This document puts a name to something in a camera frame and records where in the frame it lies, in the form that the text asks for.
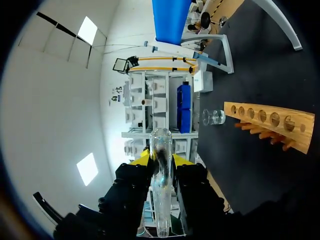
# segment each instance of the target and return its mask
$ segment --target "yellow tube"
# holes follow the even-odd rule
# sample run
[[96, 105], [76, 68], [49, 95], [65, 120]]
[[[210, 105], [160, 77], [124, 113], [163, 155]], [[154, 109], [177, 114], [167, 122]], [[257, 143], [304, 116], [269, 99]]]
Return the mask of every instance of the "yellow tube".
[[172, 69], [175, 69], [175, 71], [187, 71], [189, 72], [189, 68], [187, 67], [133, 67], [130, 69], [130, 72], [132, 71], [148, 71], [148, 70], [167, 70], [172, 71]]
[[[139, 57], [139, 61], [144, 61], [144, 60], [172, 60], [172, 57]], [[182, 61], [184, 58], [183, 57], [176, 57], [176, 60], [180, 60]], [[191, 61], [191, 62], [195, 62], [197, 61], [194, 58], [185, 58], [186, 61]]]

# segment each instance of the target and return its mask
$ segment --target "sticker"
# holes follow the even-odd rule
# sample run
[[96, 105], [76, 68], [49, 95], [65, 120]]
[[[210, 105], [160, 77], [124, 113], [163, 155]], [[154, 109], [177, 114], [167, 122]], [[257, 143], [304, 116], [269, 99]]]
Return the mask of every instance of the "sticker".
[[118, 94], [122, 93], [122, 86], [116, 87], [115, 90]]

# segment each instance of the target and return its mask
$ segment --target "blue object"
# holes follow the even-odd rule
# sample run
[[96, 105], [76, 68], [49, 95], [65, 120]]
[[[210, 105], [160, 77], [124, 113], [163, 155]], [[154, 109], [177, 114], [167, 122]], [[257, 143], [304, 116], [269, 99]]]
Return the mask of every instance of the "blue object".
[[181, 85], [177, 88], [177, 107], [178, 109], [191, 108], [191, 87], [190, 85]]
[[197, 52], [194, 52], [193, 54], [193, 58], [194, 59], [199, 59], [207, 64], [210, 64], [211, 66], [215, 66], [215, 65], [220, 65], [220, 63], [210, 57], [207, 57], [207, 56], [203, 56]]
[[180, 109], [177, 110], [177, 127], [182, 134], [190, 133], [190, 120], [191, 113], [190, 109]]
[[155, 39], [180, 46], [191, 0], [152, 0]]

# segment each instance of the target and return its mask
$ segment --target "clear glass tube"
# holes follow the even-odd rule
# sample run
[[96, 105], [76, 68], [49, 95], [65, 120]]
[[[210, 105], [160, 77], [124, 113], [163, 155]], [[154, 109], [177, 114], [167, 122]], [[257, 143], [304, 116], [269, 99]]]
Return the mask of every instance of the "clear glass tube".
[[158, 237], [169, 236], [171, 210], [172, 134], [166, 128], [156, 128], [150, 134], [150, 157], [154, 161], [151, 180]]

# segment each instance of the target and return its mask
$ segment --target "wooden peg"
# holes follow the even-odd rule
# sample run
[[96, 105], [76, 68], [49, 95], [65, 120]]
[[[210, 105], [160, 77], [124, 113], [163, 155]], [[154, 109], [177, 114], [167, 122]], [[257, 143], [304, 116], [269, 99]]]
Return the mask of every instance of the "wooden peg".
[[282, 150], [287, 151], [289, 148], [293, 147], [295, 145], [295, 143], [296, 142], [294, 140], [291, 140], [287, 144], [283, 145]]
[[235, 123], [234, 126], [236, 128], [241, 128], [242, 126], [247, 126], [247, 125], [251, 125], [251, 123], [249, 122], [239, 122], [239, 123]]
[[245, 126], [241, 127], [242, 130], [250, 130], [250, 129], [256, 129], [256, 128], [258, 128], [258, 126], [257, 125], [253, 125], [253, 124], [245, 125]]
[[269, 133], [270, 130], [263, 128], [263, 127], [257, 127], [250, 130], [250, 134], [260, 134], [260, 133]]
[[281, 141], [285, 140], [286, 137], [283, 136], [283, 135], [280, 135], [280, 136], [276, 136], [275, 138], [272, 138], [270, 140], [270, 143], [273, 145], [273, 144], [276, 144], [276, 143], [280, 143]]
[[270, 138], [270, 137], [276, 137], [277, 133], [274, 131], [270, 131], [270, 132], [262, 132], [259, 134], [259, 138], [260, 139], [266, 139], [266, 138]]

